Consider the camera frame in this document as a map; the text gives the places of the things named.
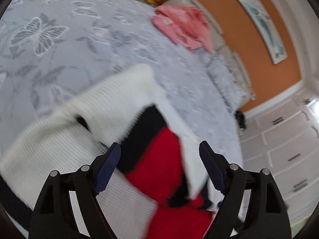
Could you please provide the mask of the white red black knit sweater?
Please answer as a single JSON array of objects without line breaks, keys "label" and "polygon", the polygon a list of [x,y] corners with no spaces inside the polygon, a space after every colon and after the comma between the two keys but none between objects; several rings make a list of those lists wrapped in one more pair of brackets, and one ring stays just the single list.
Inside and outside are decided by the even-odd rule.
[{"label": "white red black knit sweater", "polygon": [[222,194],[199,143],[138,64],[16,138],[1,204],[31,238],[203,238]]}]

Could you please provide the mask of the right nightstand with items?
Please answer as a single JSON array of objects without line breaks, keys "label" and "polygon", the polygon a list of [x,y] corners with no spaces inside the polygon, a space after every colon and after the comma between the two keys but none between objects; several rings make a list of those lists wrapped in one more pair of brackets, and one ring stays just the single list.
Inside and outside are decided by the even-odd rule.
[{"label": "right nightstand with items", "polygon": [[236,111],[235,112],[235,119],[237,120],[238,126],[241,131],[244,131],[246,127],[245,123],[245,115],[242,111]]}]

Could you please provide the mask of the grey butterfly bed sheet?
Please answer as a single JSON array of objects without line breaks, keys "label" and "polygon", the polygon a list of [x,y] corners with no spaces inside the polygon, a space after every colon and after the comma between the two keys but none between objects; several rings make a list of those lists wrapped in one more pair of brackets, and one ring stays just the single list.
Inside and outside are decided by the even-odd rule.
[{"label": "grey butterfly bed sheet", "polygon": [[104,78],[150,65],[194,135],[243,163],[234,114],[195,51],[175,45],[136,0],[12,0],[1,18],[1,151]]}]

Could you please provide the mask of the grey patterned pillow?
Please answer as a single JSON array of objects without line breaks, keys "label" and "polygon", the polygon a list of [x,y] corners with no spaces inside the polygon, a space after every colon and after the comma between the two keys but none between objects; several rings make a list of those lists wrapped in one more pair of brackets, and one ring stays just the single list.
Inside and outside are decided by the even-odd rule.
[{"label": "grey patterned pillow", "polygon": [[256,98],[248,72],[237,52],[225,45],[213,54],[203,48],[196,49],[194,54],[203,64],[230,114]]}]

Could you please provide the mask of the framed wall painting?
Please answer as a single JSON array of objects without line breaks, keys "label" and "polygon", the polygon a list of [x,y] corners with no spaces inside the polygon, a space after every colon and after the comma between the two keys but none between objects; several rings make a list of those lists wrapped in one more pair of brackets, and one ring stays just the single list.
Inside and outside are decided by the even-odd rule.
[{"label": "framed wall painting", "polygon": [[254,22],[274,65],[288,58],[286,48],[273,19],[260,0],[238,0]]}]

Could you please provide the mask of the beige leather headboard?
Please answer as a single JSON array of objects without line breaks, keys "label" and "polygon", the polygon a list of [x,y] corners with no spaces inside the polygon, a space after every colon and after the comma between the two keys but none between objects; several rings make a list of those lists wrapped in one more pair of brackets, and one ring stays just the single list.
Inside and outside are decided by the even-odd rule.
[{"label": "beige leather headboard", "polygon": [[215,51],[220,53],[225,58],[226,62],[229,64],[233,72],[237,83],[247,94],[242,100],[241,106],[244,106],[249,101],[251,101],[255,96],[255,92],[252,89],[252,84],[248,72],[239,54],[236,51],[232,50],[226,44],[226,41],[223,37],[224,32],[217,20],[215,20],[215,18],[212,16],[212,14],[198,0],[168,0],[164,3],[164,5],[182,5],[187,7],[195,7],[203,12],[204,17],[206,18],[210,27]]}]

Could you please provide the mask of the pink clothes pile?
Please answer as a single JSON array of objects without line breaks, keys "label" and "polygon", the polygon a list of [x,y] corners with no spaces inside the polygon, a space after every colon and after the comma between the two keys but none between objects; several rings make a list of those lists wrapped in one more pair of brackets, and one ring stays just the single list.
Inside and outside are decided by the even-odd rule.
[{"label": "pink clothes pile", "polygon": [[210,27],[200,9],[161,5],[155,9],[151,22],[176,45],[188,50],[205,48],[208,53],[214,53]]}]

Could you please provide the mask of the white wardrobe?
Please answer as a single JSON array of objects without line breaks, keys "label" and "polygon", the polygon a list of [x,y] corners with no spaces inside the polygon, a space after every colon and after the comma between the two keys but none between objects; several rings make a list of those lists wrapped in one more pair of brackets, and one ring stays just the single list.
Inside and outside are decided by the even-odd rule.
[{"label": "white wardrobe", "polygon": [[318,204],[318,97],[300,89],[245,124],[244,168],[270,170],[291,224],[311,216]]}]

